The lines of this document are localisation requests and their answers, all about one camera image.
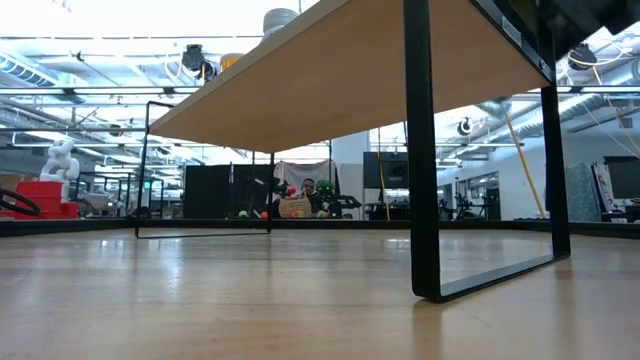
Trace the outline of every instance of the black metal frame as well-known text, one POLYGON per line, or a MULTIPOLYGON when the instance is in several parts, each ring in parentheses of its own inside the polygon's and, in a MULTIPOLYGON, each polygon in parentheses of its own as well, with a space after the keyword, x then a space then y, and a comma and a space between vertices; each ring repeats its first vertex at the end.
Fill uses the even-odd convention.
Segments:
MULTIPOLYGON (((146 115, 144 120, 144 138, 142 144, 142 159, 140 161, 140 179, 138 180, 138 200, 137 200, 137 209, 140 209, 142 206, 142 188, 144 187, 144 173, 147 164, 147 145, 149 140, 149 132, 150 132, 150 124, 149 124, 149 113, 151 109, 151 105, 154 106, 162 106, 166 108, 173 108, 174 105, 161 103, 158 101, 149 101, 146 106, 146 115)), ((271 173, 273 174, 273 169, 275 167, 274 164, 275 154, 271 154, 271 173)), ((266 235, 271 233, 271 207, 273 200, 273 176, 271 176, 271 180, 269 181, 269 215, 267 218, 267 232, 246 232, 246 233, 214 233, 214 234, 185 234, 185 235, 150 235, 150 236, 140 236, 140 211, 136 210, 136 216, 134 221, 134 235, 136 239, 139 240, 150 240, 150 239, 169 239, 169 238, 196 238, 196 237, 214 237, 214 236, 247 236, 247 235, 266 235)))
MULTIPOLYGON (((445 302, 566 258, 571 253, 567 215, 564 160, 555 79, 553 33, 542 11, 538 21, 538 53, 526 41, 516 42, 500 25, 506 17, 492 1, 470 0, 511 44, 533 65, 550 86, 544 88, 542 111, 547 161, 547 191, 553 255, 532 259, 466 279, 442 284, 435 165, 435 129, 431 70, 431 34, 428 0, 404 0, 404 43, 411 201, 411 278, 413 292, 433 302, 445 302)), ((539 9, 548 4, 541 1, 539 9)))

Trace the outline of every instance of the wooden table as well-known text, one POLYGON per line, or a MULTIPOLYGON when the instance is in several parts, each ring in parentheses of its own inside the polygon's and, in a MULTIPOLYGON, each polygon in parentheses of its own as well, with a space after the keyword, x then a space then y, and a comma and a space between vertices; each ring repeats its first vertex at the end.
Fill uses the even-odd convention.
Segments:
MULTIPOLYGON (((402 4, 321 0, 151 133, 270 153, 404 121, 402 4)), ((432 0, 431 23, 436 111, 548 85, 471 1, 432 0)))

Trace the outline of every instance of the wooden floor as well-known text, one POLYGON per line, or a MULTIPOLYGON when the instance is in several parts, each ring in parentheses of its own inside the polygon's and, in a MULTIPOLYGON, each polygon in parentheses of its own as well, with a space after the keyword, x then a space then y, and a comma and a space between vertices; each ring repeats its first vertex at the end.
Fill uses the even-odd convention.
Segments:
MULTIPOLYGON (((0 359, 640 358, 640 241, 575 236, 570 260, 434 305, 411 294, 407 237, 0 239, 0 359)), ((443 238, 446 281, 549 252, 536 233, 443 238)))

